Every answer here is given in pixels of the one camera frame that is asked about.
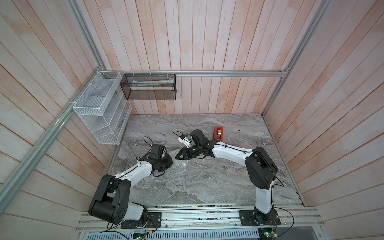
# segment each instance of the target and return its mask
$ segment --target white mesh shelf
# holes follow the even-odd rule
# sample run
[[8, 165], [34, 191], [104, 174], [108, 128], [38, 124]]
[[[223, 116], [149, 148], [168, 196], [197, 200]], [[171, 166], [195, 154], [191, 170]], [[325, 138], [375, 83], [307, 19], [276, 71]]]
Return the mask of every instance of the white mesh shelf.
[[119, 144], [122, 137], [122, 133], [124, 132], [125, 126], [127, 124], [129, 114], [131, 113], [131, 110], [132, 110], [131, 106], [129, 106], [129, 108], [124, 108], [121, 111], [121, 115], [118, 118], [118, 121], [116, 123], [116, 126], [113, 132], [109, 135], [98, 138], [97, 141], [100, 144]]
[[100, 144], [119, 144], [132, 110], [123, 92], [114, 94], [120, 80], [118, 72], [99, 72], [73, 107]]
[[98, 72], [73, 109], [78, 115], [103, 115], [120, 81], [119, 72]]

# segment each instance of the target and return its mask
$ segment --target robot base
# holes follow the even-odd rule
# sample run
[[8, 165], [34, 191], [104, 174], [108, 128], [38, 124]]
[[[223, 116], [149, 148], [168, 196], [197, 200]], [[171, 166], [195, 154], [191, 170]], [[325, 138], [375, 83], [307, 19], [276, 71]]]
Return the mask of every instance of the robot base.
[[139, 227], [147, 225], [147, 228], [160, 228], [161, 226], [161, 212], [149, 212], [147, 213], [147, 217], [142, 221], [134, 221], [134, 220], [125, 220], [121, 224], [121, 229], [137, 229]]
[[281, 225], [279, 215], [275, 209], [268, 214], [263, 214], [256, 208], [254, 210], [240, 210], [240, 221], [242, 226]]

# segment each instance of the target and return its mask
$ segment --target red tape dispenser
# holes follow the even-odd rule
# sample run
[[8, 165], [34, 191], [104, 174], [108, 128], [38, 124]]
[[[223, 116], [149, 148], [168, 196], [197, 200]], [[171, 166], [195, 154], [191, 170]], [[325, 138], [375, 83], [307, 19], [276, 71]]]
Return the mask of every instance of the red tape dispenser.
[[223, 128], [222, 127], [215, 127], [214, 139], [219, 140], [220, 142], [223, 141]]

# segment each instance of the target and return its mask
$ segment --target metal vent grille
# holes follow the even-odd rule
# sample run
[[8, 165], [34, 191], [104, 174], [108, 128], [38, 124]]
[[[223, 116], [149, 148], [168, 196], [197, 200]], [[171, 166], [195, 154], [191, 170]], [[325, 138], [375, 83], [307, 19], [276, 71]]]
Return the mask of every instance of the metal vent grille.
[[[133, 231], [120, 231], [128, 239], [133, 239]], [[241, 229], [204, 229], [204, 230], [158, 230], [148, 236], [148, 239], [168, 239], [168, 240], [194, 240], [194, 239], [247, 239], [259, 238], [257, 228]], [[86, 240], [115, 240], [125, 239], [122, 235], [115, 232], [89, 233]]]

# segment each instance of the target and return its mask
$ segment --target wire mesh organizer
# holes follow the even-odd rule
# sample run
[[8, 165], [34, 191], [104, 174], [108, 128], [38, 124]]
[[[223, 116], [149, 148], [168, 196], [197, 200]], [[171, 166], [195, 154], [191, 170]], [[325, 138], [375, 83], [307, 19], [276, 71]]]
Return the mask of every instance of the wire mesh organizer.
[[175, 74], [130, 74], [120, 86], [127, 100], [176, 100]]
[[124, 108], [123, 92], [114, 94], [120, 73], [100, 72], [73, 109], [100, 144], [119, 144], [132, 107]]
[[97, 73], [73, 106], [74, 111], [78, 115], [103, 115], [120, 81], [119, 72]]

